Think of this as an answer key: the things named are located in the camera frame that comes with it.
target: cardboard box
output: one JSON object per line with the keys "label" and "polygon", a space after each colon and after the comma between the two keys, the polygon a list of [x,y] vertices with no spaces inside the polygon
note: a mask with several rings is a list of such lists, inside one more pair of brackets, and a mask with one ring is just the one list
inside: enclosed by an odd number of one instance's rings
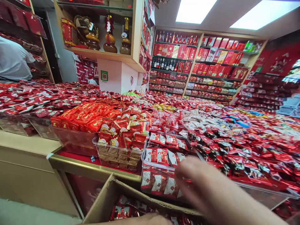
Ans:
{"label": "cardboard box", "polygon": [[224,64],[227,64],[227,65],[228,65],[228,63],[229,63],[229,61],[230,61],[230,59],[231,59],[231,57],[232,57],[233,54],[234,54],[234,51],[229,51],[229,52],[227,53],[226,58],[225,58],[225,60],[224,60]]}
{"label": "cardboard box", "polygon": [[192,48],[192,49],[191,49],[191,53],[190,53],[190,55],[189,55],[188,59],[190,59],[190,60],[194,60],[194,58],[195,58],[195,55],[196,55],[196,51],[197,51],[197,49],[196,49],[196,48]]}
{"label": "cardboard box", "polygon": [[154,44],[154,49],[153,49],[153,55],[159,55],[161,56],[163,52],[163,45],[160,43],[155,43]]}
{"label": "cardboard box", "polygon": [[227,56],[227,53],[228,53],[228,51],[222,50],[222,52],[221,52],[221,54],[220,54],[220,57],[219,57],[217,63],[223,64],[223,63],[224,63],[224,60],[225,60],[225,58],[226,58],[226,56]]}
{"label": "cardboard box", "polygon": [[209,36],[203,36],[202,42],[201,42],[201,47],[206,47],[208,39],[209,39]]}
{"label": "cardboard box", "polygon": [[182,72],[183,73],[190,73],[191,68],[192,68],[192,63],[193,63],[192,61],[185,61]]}
{"label": "cardboard box", "polygon": [[201,56],[202,56],[203,51],[204,51],[204,48],[200,48],[199,49],[198,55],[196,57],[196,60],[199,60],[199,61],[201,60]]}
{"label": "cardboard box", "polygon": [[212,62],[213,61],[213,58],[215,57],[215,54],[216,54],[217,50],[218,50],[218,48],[214,48],[214,47],[210,48],[208,56],[206,58],[207,62]]}
{"label": "cardboard box", "polygon": [[186,45],[181,45],[181,46],[179,47],[179,51],[178,51],[178,56],[177,56],[177,58],[183,59],[184,53],[185,53],[185,49],[186,49],[186,48],[187,48]]}
{"label": "cardboard box", "polygon": [[188,59],[188,57],[190,56],[190,53],[191,53],[191,49],[192,49],[191,47],[186,47],[185,48],[183,59]]}
{"label": "cardboard box", "polygon": [[234,42],[233,42],[233,45],[232,45],[232,47],[231,47],[231,49],[232,49],[232,50],[236,50],[237,47],[238,47],[238,41],[234,41]]}
{"label": "cardboard box", "polygon": [[209,49],[204,49],[204,50],[203,50],[203,53],[202,53],[202,55],[201,55],[201,60],[200,60],[200,61],[202,61],[202,62],[205,62],[205,61],[206,61],[206,57],[207,57],[207,55],[208,55],[208,52],[209,52]]}
{"label": "cardboard box", "polygon": [[228,44],[227,44],[227,46],[226,46],[226,49],[231,49],[231,48],[232,48],[232,45],[233,45],[233,42],[234,42],[234,40],[229,40],[229,41],[228,41]]}
{"label": "cardboard box", "polygon": [[167,50],[167,57],[172,57],[172,55],[173,55],[173,51],[174,51],[174,46],[175,45],[172,45],[172,44],[169,44],[168,45],[168,50]]}
{"label": "cardboard box", "polygon": [[218,62],[218,60],[219,60],[219,57],[220,57],[220,55],[221,55],[221,52],[222,52],[222,49],[218,49],[217,51],[216,51],[216,54],[215,54],[215,57],[213,58],[213,63],[217,63]]}
{"label": "cardboard box", "polygon": [[200,66],[200,63],[195,62],[194,67],[193,67],[193,71],[192,71],[193,74],[196,74],[198,72],[199,66]]}
{"label": "cardboard box", "polygon": [[229,38],[223,38],[219,48],[226,48],[226,45],[228,44],[228,41],[229,41]]}
{"label": "cardboard box", "polygon": [[162,45],[162,56],[166,56],[167,55],[167,51],[168,51],[168,45],[167,44],[163,44]]}
{"label": "cardboard box", "polygon": [[176,45],[176,46],[174,46],[174,49],[173,49],[172,58],[177,58],[178,53],[179,53],[179,46]]}
{"label": "cardboard box", "polygon": [[121,194],[125,195],[126,197],[132,198],[133,200],[139,200],[141,203],[148,206],[156,207],[158,210],[168,210],[174,213],[184,213],[197,217],[202,216],[198,211],[194,209],[183,208],[154,198],[150,198],[140,191],[117,180],[114,174],[112,174],[104,184],[82,224],[108,222],[110,220],[113,207],[116,205]]}
{"label": "cardboard box", "polygon": [[210,37],[207,43],[207,47],[212,47],[215,43],[216,37]]}
{"label": "cardboard box", "polygon": [[215,40],[215,43],[213,44],[213,47],[218,48],[221,44],[221,40],[222,40],[221,37],[217,37],[216,40]]}

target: liquor bottle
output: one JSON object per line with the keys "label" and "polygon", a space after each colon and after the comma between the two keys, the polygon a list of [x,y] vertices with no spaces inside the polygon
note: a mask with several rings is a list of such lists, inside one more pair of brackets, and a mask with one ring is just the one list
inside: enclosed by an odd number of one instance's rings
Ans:
{"label": "liquor bottle", "polygon": [[178,40],[178,44],[182,44],[182,35],[180,35],[180,38],[179,38],[179,40]]}
{"label": "liquor bottle", "polygon": [[125,17],[125,30],[122,33],[122,46],[120,47],[120,53],[124,55],[131,55],[131,41],[129,39],[129,18]]}
{"label": "liquor bottle", "polygon": [[178,64],[179,64],[179,62],[176,63],[176,66],[175,66],[175,68],[173,70],[174,72],[177,72],[177,70],[178,70]]}
{"label": "liquor bottle", "polygon": [[167,66],[166,66],[166,70],[169,70],[170,65],[171,65],[170,60],[168,60],[168,63],[167,63]]}
{"label": "liquor bottle", "polygon": [[161,37],[160,37],[160,42],[163,42],[163,40],[165,39],[165,31],[163,31]]}
{"label": "liquor bottle", "polygon": [[169,32],[166,35],[166,39],[164,40],[164,42],[168,42],[168,38],[169,38]]}
{"label": "liquor bottle", "polygon": [[167,59],[165,64],[163,65],[163,69],[166,70],[167,69],[167,64],[169,63],[169,60]]}
{"label": "liquor bottle", "polygon": [[158,35],[158,38],[157,38],[157,41],[160,41],[160,38],[162,37],[162,32],[160,31],[159,32],[159,35]]}
{"label": "liquor bottle", "polygon": [[161,63],[161,65],[160,65],[159,68],[160,68],[160,69],[163,69],[164,64],[165,64],[165,58],[162,59],[162,63]]}
{"label": "liquor bottle", "polygon": [[178,44],[178,34],[176,35],[176,38],[174,38],[173,43],[174,43],[174,44]]}
{"label": "liquor bottle", "polygon": [[158,58],[158,60],[157,60],[157,62],[156,62],[156,68],[157,68],[157,69],[159,69],[159,60],[161,60],[161,59]]}
{"label": "liquor bottle", "polygon": [[192,45],[198,45],[198,35],[196,35],[195,40]]}
{"label": "liquor bottle", "polygon": [[105,18],[105,29],[107,34],[105,35],[106,42],[103,44],[104,51],[118,53],[118,49],[115,46],[116,40],[113,36],[113,19],[111,15]]}
{"label": "liquor bottle", "polygon": [[171,43],[172,42],[172,38],[173,38],[173,35],[172,35],[172,32],[170,33],[170,36],[169,36],[169,40],[167,41],[168,43]]}

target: shelf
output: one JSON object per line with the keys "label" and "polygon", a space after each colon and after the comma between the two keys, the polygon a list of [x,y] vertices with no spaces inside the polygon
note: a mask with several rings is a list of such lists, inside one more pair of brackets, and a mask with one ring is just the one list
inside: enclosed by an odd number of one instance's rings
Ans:
{"label": "shelf", "polygon": [[161,69],[155,69],[155,68],[151,68],[151,70],[158,70],[158,71],[168,72],[168,73],[178,73],[178,74],[183,74],[183,75],[187,75],[188,76],[188,73],[180,73],[180,72],[174,72],[174,71],[168,71],[168,70],[161,70]]}
{"label": "shelf", "polygon": [[[213,48],[213,47],[200,47],[200,48],[206,48],[206,49],[210,49],[210,48]],[[233,52],[236,52],[236,53],[244,53],[244,54],[248,54],[248,55],[258,55],[259,52],[245,52],[245,51],[238,51],[238,50],[232,50],[232,49],[224,49],[224,48],[218,48],[218,49],[222,49],[224,51],[233,51]]]}
{"label": "shelf", "polygon": [[227,79],[227,78],[220,78],[220,77],[210,77],[210,76],[203,76],[203,75],[198,75],[198,74],[191,74],[191,76],[198,76],[198,77],[203,77],[203,78],[213,78],[216,80],[225,80],[225,81],[237,81],[237,82],[243,82],[240,80],[233,80],[233,79]]}
{"label": "shelf", "polygon": [[196,97],[196,98],[203,98],[203,99],[209,99],[209,100],[214,100],[214,101],[221,101],[221,102],[230,102],[230,101],[225,101],[225,100],[219,100],[219,99],[214,99],[214,98],[207,98],[207,97],[201,97],[201,96],[196,96],[196,95],[188,95],[188,94],[184,94],[187,96],[192,96],[192,97]]}
{"label": "shelf", "polygon": [[193,61],[191,59],[179,59],[179,58],[172,58],[172,57],[167,57],[167,56],[159,56],[159,55],[153,55],[152,57],[162,57],[162,58],[169,58],[169,59],[175,59],[179,61]]}
{"label": "shelf", "polygon": [[155,90],[155,91],[161,91],[161,92],[166,92],[166,93],[170,93],[170,94],[179,94],[179,93],[174,93],[174,92],[168,92],[168,91],[162,91],[162,90],[158,90],[158,89],[153,89],[153,88],[149,88],[150,90]]}
{"label": "shelf", "polygon": [[211,64],[211,65],[222,65],[222,66],[230,66],[230,67],[239,67],[239,68],[243,68],[243,69],[251,69],[250,67],[242,67],[242,66],[233,66],[233,65],[228,65],[228,64],[220,64],[220,63],[216,63],[216,62],[206,62],[206,61],[198,61],[196,60],[196,63],[207,63],[207,64]]}
{"label": "shelf", "polygon": [[168,42],[155,42],[155,43],[159,43],[159,44],[173,44],[173,45],[185,45],[185,46],[189,46],[189,47],[195,47],[197,48],[197,45],[188,45],[188,44],[175,44],[175,43],[168,43]]}
{"label": "shelf", "polygon": [[220,87],[220,88],[232,88],[232,89],[239,88],[239,87],[224,87],[224,86],[219,86],[219,85],[214,85],[214,84],[204,84],[204,83],[198,83],[198,82],[193,82],[193,81],[189,81],[189,83],[203,84],[203,85],[215,86],[215,87]]}
{"label": "shelf", "polygon": [[[197,90],[197,89],[191,89],[191,88],[187,88],[188,90],[193,90],[193,91],[204,91],[204,90]],[[223,94],[223,95],[229,95],[229,96],[233,96],[236,93],[234,93],[233,95],[231,94],[224,94],[224,93],[218,93],[218,92],[210,92],[210,91],[204,91],[204,92],[208,92],[208,93],[213,93],[213,94]]]}

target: wine bottle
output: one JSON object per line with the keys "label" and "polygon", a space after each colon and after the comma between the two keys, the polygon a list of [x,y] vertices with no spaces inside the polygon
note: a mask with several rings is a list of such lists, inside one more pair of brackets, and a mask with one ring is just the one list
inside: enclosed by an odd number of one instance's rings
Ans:
{"label": "wine bottle", "polygon": [[164,64],[165,64],[165,58],[162,59],[162,63],[160,65],[160,69],[163,69]]}
{"label": "wine bottle", "polygon": [[165,31],[163,31],[162,36],[160,37],[160,42],[163,42],[164,39],[165,39]]}

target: plastic container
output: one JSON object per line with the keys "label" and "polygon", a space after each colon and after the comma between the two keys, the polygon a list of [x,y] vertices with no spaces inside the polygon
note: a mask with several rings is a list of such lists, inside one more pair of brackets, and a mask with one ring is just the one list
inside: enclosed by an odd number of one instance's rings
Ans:
{"label": "plastic container", "polygon": [[[183,140],[186,142],[187,146],[189,149],[191,149],[191,154],[192,155],[198,155],[196,150],[194,148],[191,147],[191,143],[190,141],[183,137],[183,136],[178,136],[178,135],[173,135],[176,138]],[[154,163],[154,162],[148,162],[145,160],[146,158],[146,148],[147,148],[147,144],[148,141],[146,141],[145,143],[145,147],[142,153],[142,180],[141,180],[141,191],[146,193],[146,194],[151,194],[151,195],[157,195],[160,197],[165,197],[165,198],[169,198],[169,199],[173,199],[173,200],[177,200],[180,202],[185,202],[182,193],[179,189],[179,186],[176,185],[175,179],[174,179],[174,173],[175,173],[175,168],[171,167],[171,166],[164,166],[158,163]],[[158,175],[158,179],[160,179],[160,176],[162,179],[164,179],[164,184],[162,182],[161,187],[163,187],[162,191],[157,191],[158,188],[155,188],[155,182],[156,181],[152,181],[151,183],[151,176],[154,175]]]}
{"label": "plastic container", "polygon": [[73,131],[51,126],[59,142],[64,147],[63,151],[85,156],[98,157],[98,152],[93,144],[96,133]]}
{"label": "plastic container", "polygon": [[93,143],[97,148],[98,155],[103,166],[137,172],[143,152],[99,143],[98,137],[93,139]]}
{"label": "plastic container", "polygon": [[26,118],[30,121],[30,123],[33,125],[33,127],[36,129],[36,131],[42,138],[58,140],[58,137],[51,128],[50,119],[32,116],[26,116]]}
{"label": "plastic container", "polygon": [[8,115],[0,113],[0,127],[2,130],[10,133],[24,136],[33,136],[37,134],[34,127],[24,115]]}

